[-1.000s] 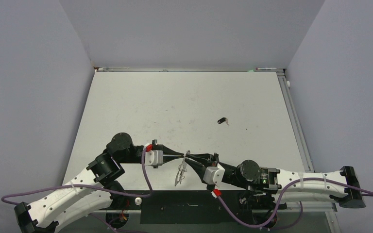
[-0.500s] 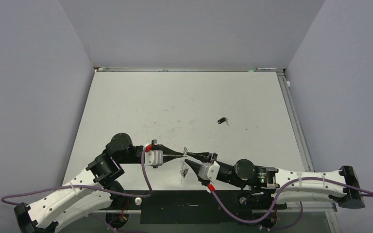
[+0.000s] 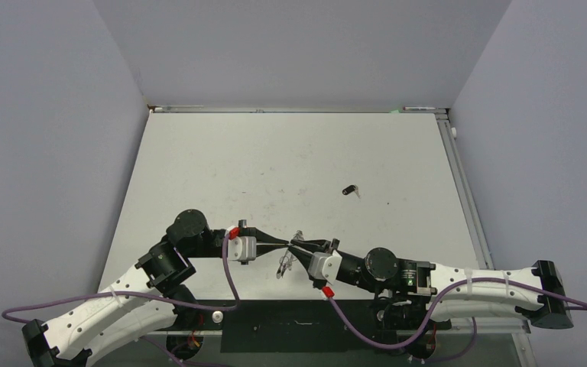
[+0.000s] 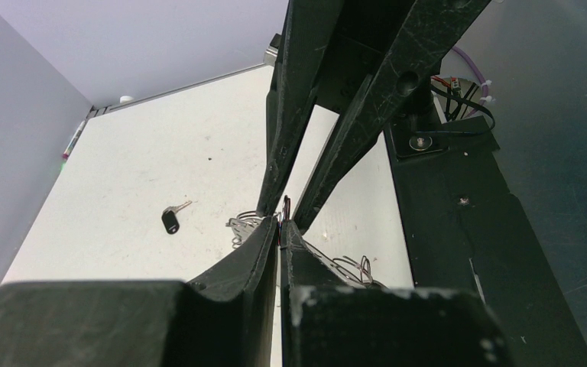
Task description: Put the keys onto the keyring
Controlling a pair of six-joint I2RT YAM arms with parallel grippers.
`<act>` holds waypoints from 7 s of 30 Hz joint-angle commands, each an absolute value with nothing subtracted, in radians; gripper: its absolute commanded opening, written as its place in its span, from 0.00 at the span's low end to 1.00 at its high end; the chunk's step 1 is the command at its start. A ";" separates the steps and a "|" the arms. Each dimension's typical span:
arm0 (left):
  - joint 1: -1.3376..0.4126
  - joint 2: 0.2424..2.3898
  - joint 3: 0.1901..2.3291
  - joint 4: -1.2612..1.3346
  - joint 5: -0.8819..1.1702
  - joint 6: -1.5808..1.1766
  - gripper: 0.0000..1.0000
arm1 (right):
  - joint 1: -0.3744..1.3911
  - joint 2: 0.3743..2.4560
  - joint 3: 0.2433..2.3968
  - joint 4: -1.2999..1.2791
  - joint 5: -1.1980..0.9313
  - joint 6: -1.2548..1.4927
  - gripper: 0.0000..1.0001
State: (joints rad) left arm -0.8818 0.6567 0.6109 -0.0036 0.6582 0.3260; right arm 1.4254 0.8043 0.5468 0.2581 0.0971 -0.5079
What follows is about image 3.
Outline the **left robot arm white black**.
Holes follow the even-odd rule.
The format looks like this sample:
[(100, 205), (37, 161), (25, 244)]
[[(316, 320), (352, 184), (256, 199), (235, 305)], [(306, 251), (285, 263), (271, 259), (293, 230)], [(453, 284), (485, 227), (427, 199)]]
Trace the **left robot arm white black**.
[(243, 265), (289, 242), (243, 222), (230, 229), (210, 229), (197, 209), (178, 214), (165, 235), (123, 275), (101, 292), (81, 299), (69, 312), (48, 321), (27, 322), (22, 333), (35, 366), (88, 366), (96, 357), (146, 333), (175, 326), (191, 327), (201, 311), (229, 312), (239, 306), (198, 303), (184, 284), (194, 275), (192, 258), (221, 258)]

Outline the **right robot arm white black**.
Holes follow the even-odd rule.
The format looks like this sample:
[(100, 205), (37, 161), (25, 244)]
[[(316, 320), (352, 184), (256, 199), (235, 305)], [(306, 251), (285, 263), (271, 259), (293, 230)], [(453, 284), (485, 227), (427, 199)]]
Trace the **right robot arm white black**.
[(315, 288), (341, 283), (367, 291), (382, 322), (398, 328), (466, 317), (517, 318), (553, 330), (573, 326), (571, 302), (552, 261), (495, 271), (398, 258), (382, 247), (358, 257), (340, 251), (337, 241), (294, 239), (289, 249)]

